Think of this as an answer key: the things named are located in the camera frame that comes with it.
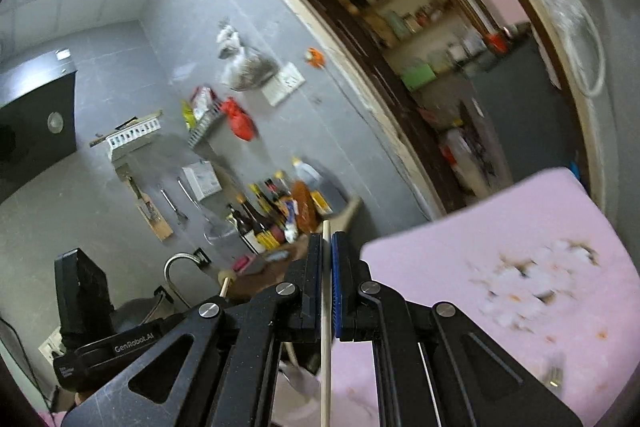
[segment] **electrical socket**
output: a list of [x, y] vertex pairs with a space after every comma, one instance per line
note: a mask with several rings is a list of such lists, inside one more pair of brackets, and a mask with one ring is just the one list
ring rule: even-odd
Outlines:
[[42, 353], [42, 356], [47, 359], [53, 366], [54, 353], [58, 355], [62, 355], [66, 349], [65, 346], [62, 345], [62, 335], [60, 335], [60, 326], [58, 326], [53, 332], [47, 337], [38, 350]]
[[263, 86], [262, 93], [271, 107], [276, 107], [305, 83], [305, 77], [289, 62]]

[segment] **green container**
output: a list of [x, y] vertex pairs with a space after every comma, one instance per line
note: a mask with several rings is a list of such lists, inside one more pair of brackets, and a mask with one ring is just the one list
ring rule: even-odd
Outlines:
[[400, 78], [409, 91], [415, 91], [435, 80], [436, 74], [433, 73], [430, 65], [421, 64], [408, 68]]

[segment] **kitchen utensil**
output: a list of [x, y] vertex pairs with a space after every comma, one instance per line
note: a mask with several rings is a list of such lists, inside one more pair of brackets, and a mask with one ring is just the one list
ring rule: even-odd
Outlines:
[[185, 229], [187, 227], [187, 221], [189, 220], [189, 218], [186, 216], [186, 214], [183, 214], [180, 210], [178, 210], [178, 207], [175, 206], [174, 202], [171, 200], [164, 188], [162, 188], [162, 185], [158, 185], [158, 190], [160, 190], [160, 194], [162, 194], [162, 197], [166, 200], [166, 202], [169, 203], [172, 211], [175, 212], [175, 215], [178, 218], [178, 225]]
[[202, 212], [202, 207], [200, 206], [200, 204], [199, 204], [196, 200], [194, 200], [194, 199], [193, 199], [193, 197], [191, 197], [191, 195], [190, 195], [189, 191], [187, 190], [187, 187], [185, 187], [185, 186], [184, 186], [184, 183], [182, 183], [182, 180], [180, 179], [180, 177], [178, 177], [178, 178], [177, 178], [177, 182], [178, 182], [178, 185], [180, 185], [180, 188], [182, 189], [182, 191], [183, 191], [183, 192], [185, 193], [185, 195], [189, 198], [189, 201], [191, 201], [191, 203], [193, 203], [193, 204], [194, 204], [194, 206], [195, 206], [199, 211], [201, 211], [201, 212]]
[[154, 209], [151, 201], [145, 201], [145, 198], [142, 197], [142, 192], [140, 192], [140, 188], [138, 184], [133, 180], [131, 176], [127, 176], [127, 180], [129, 181], [129, 185], [131, 190], [133, 190], [134, 194], [138, 198], [138, 206], [142, 213], [145, 214], [145, 217], [150, 221], [157, 221], [159, 219], [158, 213]]

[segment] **plastic bag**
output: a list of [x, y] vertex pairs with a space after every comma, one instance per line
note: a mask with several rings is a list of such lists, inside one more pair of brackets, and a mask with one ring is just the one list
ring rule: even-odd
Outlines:
[[196, 121], [199, 121], [209, 109], [217, 107], [219, 102], [216, 93], [210, 87], [197, 86], [193, 90], [190, 103], [193, 109], [193, 116]]
[[232, 97], [222, 103], [220, 109], [228, 116], [231, 131], [245, 141], [251, 141], [255, 136], [254, 121], [249, 118]]
[[256, 89], [275, 74], [273, 61], [259, 51], [243, 46], [233, 26], [222, 23], [216, 41], [220, 45], [219, 58], [228, 60], [220, 80], [230, 89]]

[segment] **black metal arm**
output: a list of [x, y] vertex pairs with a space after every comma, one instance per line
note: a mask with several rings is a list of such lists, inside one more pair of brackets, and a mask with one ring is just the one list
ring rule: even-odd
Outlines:
[[[455, 306], [407, 302], [372, 281], [344, 234], [332, 250], [336, 336], [372, 341], [382, 427], [581, 425]], [[313, 235], [287, 282], [244, 305], [213, 297], [189, 311], [63, 427], [269, 426], [281, 342], [319, 338], [321, 251]]]

